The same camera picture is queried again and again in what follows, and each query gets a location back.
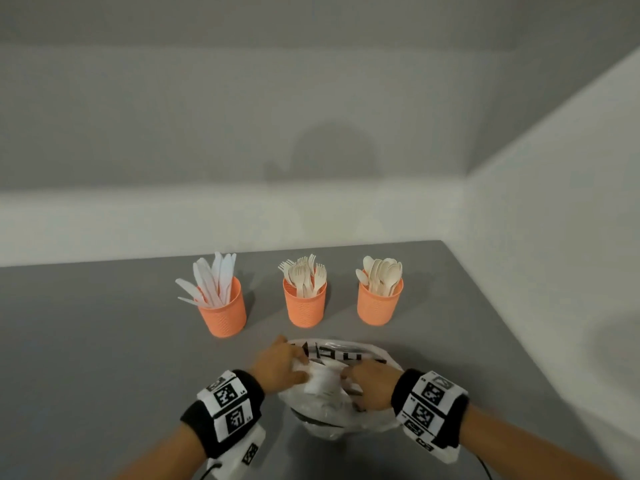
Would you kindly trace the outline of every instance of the gray countertop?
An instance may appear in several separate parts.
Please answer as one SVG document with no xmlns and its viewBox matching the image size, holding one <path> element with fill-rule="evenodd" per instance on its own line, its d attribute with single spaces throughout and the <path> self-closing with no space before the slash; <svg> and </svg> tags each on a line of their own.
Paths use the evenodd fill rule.
<svg viewBox="0 0 640 480">
<path fill-rule="evenodd" d="M 330 288 L 324 320 L 304 330 L 287 318 L 276 266 L 311 251 Z M 383 327 L 356 313 L 354 270 L 364 255 L 404 265 L 404 291 Z M 403 367 L 434 369 L 501 418 L 607 465 L 442 242 L 239 254 L 248 320 L 230 339 L 211 336 L 197 309 L 176 298 L 184 293 L 173 281 L 191 280 L 194 260 L 0 269 L 0 477 L 113 475 L 169 433 L 203 386 L 248 366 L 279 333 L 380 346 Z M 247 480 L 486 478 L 467 451 L 446 466 L 400 429 L 331 443 L 308 435 L 277 397 L 262 411 L 267 440 Z"/>
</svg>

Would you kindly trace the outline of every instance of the left hand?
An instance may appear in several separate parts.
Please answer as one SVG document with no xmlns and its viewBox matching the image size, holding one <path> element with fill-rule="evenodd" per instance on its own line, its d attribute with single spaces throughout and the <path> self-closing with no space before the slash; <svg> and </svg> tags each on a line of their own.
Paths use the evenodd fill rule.
<svg viewBox="0 0 640 480">
<path fill-rule="evenodd" d="M 265 394 L 274 394 L 309 380 L 308 373 L 291 370 L 295 358 L 304 364 L 309 363 L 301 347 L 288 344 L 287 339 L 279 335 L 271 347 L 260 352 L 248 372 L 258 381 Z"/>
</svg>

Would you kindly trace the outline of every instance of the forearm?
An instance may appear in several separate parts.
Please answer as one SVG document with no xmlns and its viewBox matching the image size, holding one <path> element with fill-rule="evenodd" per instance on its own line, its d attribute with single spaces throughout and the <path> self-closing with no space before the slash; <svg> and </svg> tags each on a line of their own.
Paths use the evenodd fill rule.
<svg viewBox="0 0 640 480">
<path fill-rule="evenodd" d="M 469 405 L 460 443 L 509 480 L 615 480 L 596 465 Z"/>
<path fill-rule="evenodd" d="M 171 436 L 124 469 L 116 480 L 189 480 L 206 459 L 196 434 L 180 423 Z"/>
</svg>

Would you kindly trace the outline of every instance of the wristband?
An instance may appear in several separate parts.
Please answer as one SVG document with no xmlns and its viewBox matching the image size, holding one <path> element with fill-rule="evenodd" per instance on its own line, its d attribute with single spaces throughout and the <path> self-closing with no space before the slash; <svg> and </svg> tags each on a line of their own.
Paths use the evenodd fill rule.
<svg viewBox="0 0 640 480">
<path fill-rule="evenodd" d="M 404 433 L 445 463 L 460 454 L 460 425 L 469 404 L 468 392 L 434 371 L 409 369 L 391 398 Z"/>
<path fill-rule="evenodd" d="M 180 420 L 194 430 L 208 458 L 219 458 L 258 422 L 264 392 L 251 374 L 235 370 L 226 371 L 197 398 Z"/>
</svg>

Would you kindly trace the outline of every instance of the orange cup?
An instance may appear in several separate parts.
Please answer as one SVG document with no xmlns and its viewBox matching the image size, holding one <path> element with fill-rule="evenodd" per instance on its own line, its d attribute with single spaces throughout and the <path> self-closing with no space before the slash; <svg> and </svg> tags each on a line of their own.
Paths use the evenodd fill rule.
<svg viewBox="0 0 640 480">
<path fill-rule="evenodd" d="M 298 298 L 295 287 L 285 279 L 282 280 L 284 299 L 287 302 L 289 320 L 295 326 L 311 328 L 320 323 L 324 316 L 324 298 L 326 297 L 326 283 L 313 298 Z"/>
<path fill-rule="evenodd" d="M 379 296 L 373 294 L 362 283 L 358 289 L 358 316 L 364 323 L 369 325 L 380 326 L 391 320 L 391 316 L 394 314 L 398 298 L 404 288 L 404 282 L 402 279 L 396 285 L 393 295 L 391 296 Z"/>
<path fill-rule="evenodd" d="M 231 281 L 231 301 L 220 308 L 198 307 L 204 323 L 215 337 L 224 339 L 235 335 L 244 328 L 246 323 L 246 311 L 240 281 L 234 276 Z"/>
</svg>

